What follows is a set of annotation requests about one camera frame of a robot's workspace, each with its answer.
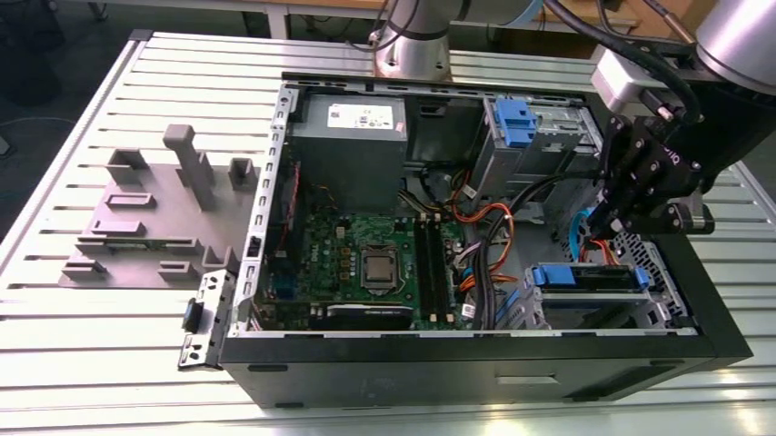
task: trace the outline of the table leg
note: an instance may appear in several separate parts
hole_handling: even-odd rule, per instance
[[[289,8],[284,5],[268,5],[270,35],[273,39],[289,39]]]

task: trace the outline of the ram slot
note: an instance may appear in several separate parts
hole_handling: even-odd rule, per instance
[[[453,311],[451,310],[451,290],[448,287],[448,268],[445,266],[445,244],[441,237],[440,223],[430,223],[428,226],[428,258],[430,262],[437,319],[441,322],[452,322]]]
[[[436,321],[437,310],[435,303],[435,289],[432,268],[428,257],[428,223],[421,220],[414,222],[414,261],[417,263],[417,287],[421,294],[421,317]]]

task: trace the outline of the motherboard chip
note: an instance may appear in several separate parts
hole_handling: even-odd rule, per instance
[[[397,289],[397,247],[366,245],[362,248],[362,288],[382,296]]]
[[[393,281],[393,259],[390,257],[366,258],[366,280],[370,282]]]

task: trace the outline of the blue cable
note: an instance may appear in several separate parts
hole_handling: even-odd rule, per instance
[[[580,262],[580,225],[583,224],[583,219],[591,216],[593,208],[583,209],[573,215],[572,227],[569,228],[569,251],[572,252],[572,258],[575,262]]]

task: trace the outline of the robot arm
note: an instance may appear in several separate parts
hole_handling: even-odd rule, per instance
[[[374,35],[376,73],[402,79],[448,79],[451,22],[509,25],[531,20],[541,5],[541,0],[394,0],[386,26]]]
[[[569,19],[559,0],[547,0],[547,6]],[[670,86],[628,54],[608,51],[601,57],[593,85],[615,115],[604,129],[601,202],[588,219],[595,239],[611,239],[624,228],[631,233],[715,231],[702,196],[776,127],[775,25],[776,0],[722,0],[696,46],[660,57],[655,47],[640,49],[674,70]],[[631,103],[646,105],[654,115],[631,121],[620,114]],[[687,116],[691,104],[700,110],[695,119]]]

